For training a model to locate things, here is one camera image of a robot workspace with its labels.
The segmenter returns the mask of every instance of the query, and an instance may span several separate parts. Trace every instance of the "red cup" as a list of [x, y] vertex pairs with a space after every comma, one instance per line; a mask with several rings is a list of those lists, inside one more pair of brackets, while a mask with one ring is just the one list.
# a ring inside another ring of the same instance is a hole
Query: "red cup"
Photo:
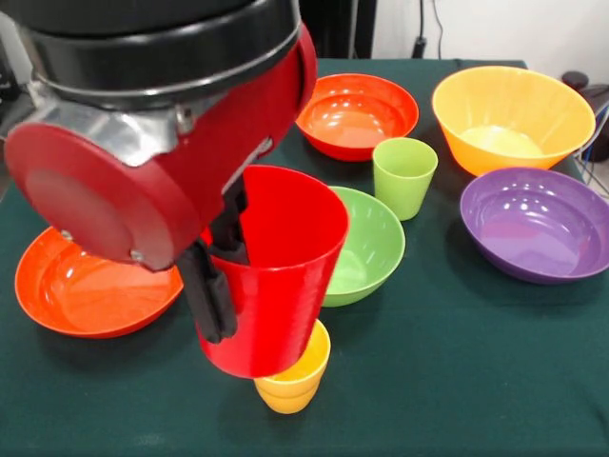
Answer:
[[237, 333], [203, 352], [229, 374], [258, 378], [294, 365], [303, 354], [348, 232], [343, 202], [298, 171], [251, 166], [241, 216], [250, 265], [214, 257], [230, 285]]

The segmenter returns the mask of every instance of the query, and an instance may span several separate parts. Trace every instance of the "purple bowl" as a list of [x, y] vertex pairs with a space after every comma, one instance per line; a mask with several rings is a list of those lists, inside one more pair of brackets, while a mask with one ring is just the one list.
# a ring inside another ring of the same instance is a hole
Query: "purple bowl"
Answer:
[[461, 216], [482, 254], [538, 284], [609, 267], [609, 205], [583, 183], [544, 169], [498, 169], [472, 181]]

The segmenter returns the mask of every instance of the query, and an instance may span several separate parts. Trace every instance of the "metal bracket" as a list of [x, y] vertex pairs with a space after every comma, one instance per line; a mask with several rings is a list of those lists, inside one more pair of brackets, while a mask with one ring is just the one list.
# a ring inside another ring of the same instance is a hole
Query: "metal bracket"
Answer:
[[230, 262], [247, 265], [249, 257], [246, 240], [239, 222], [240, 214], [247, 208], [246, 184], [243, 176], [240, 176], [226, 191], [224, 200], [224, 211], [209, 225], [213, 238], [209, 252]]
[[224, 98], [225, 93], [189, 104], [149, 111], [112, 111], [59, 99], [41, 86], [30, 85], [38, 110], [24, 123], [41, 123], [69, 130], [107, 151], [128, 167], [140, 167], [176, 148], [179, 136]]

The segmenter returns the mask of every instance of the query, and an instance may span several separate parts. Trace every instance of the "yellow cup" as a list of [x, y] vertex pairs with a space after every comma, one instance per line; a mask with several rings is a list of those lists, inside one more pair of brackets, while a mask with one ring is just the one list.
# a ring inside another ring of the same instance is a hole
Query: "yellow cup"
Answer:
[[254, 379], [256, 390], [273, 411], [293, 414], [304, 409], [317, 392], [330, 357], [330, 336], [319, 320], [301, 358], [274, 376]]

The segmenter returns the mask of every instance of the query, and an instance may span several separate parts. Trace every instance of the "green bowl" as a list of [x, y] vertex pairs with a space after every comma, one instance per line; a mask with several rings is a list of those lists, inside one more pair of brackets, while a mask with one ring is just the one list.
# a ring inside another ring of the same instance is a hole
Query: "green bowl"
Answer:
[[334, 268], [324, 307], [351, 305], [379, 288], [400, 264], [406, 247], [402, 224], [367, 193], [331, 188], [349, 211], [349, 233]]

